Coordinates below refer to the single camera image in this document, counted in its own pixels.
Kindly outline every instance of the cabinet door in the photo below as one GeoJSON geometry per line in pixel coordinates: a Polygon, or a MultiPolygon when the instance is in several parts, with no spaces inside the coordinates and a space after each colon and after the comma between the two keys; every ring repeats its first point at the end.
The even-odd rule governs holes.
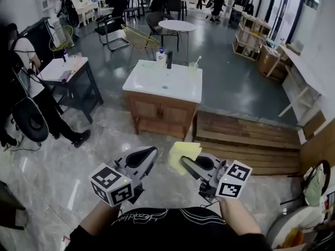
{"type": "Polygon", "coordinates": [[[141,97],[129,97],[129,102],[134,117],[159,120],[159,102],[141,97]]]}
{"type": "Polygon", "coordinates": [[[192,120],[195,104],[161,103],[161,118],[166,123],[188,126],[192,120]]]}

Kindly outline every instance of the cardboard box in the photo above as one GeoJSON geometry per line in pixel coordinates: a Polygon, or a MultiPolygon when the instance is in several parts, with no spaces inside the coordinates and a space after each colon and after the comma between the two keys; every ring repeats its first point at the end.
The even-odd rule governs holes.
{"type": "MultiPolygon", "coordinates": [[[[263,45],[261,48],[261,53],[259,56],[259,59],[257,61],[257,67],[260,73],[262,73],[264,76],[266,76],[269,71],[271,70],[272,66],[275,64],[276,60],[278,59],[279,53],[266,46],[263,45]]],[[[269,76],[269,78],[277,80],[279,82],[283,82],[287,76],[287,71],[285,69],[285,66],[290,66],[291,61],[290,60],[281,60],[275,70],[272,72],[272,74],[269,76]]]]}

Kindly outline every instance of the cup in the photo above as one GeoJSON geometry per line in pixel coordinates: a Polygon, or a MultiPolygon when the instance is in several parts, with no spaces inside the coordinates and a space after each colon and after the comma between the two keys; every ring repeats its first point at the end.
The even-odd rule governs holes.
{"type": "Polygon", "coordinates": [[[190,62],[188,64],[188,71],[190,73],[196,73],[198,71],[199,64],[195,64],[195,62],[190,62]]]}

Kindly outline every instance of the white sink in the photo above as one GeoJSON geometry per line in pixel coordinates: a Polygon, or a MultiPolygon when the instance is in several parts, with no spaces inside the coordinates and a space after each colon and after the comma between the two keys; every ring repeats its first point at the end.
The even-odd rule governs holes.
{"type": "Polygon", "coordinates": [[[190,72],[188,66],[172,64],[171,69],[159,68],[154,61],[139,60],[123,90],[200,103],[203,70],[190,72]]]}

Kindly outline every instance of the wooden platform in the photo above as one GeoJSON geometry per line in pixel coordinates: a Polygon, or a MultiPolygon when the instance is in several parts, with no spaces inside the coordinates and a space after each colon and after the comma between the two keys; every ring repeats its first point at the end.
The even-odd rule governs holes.
{"type": "Polygon", "coordinates": [[[219,159],[249,165],[253,175],[299,172],[301,146],[296,130],[200,111],[195,142],[219,159]]]}

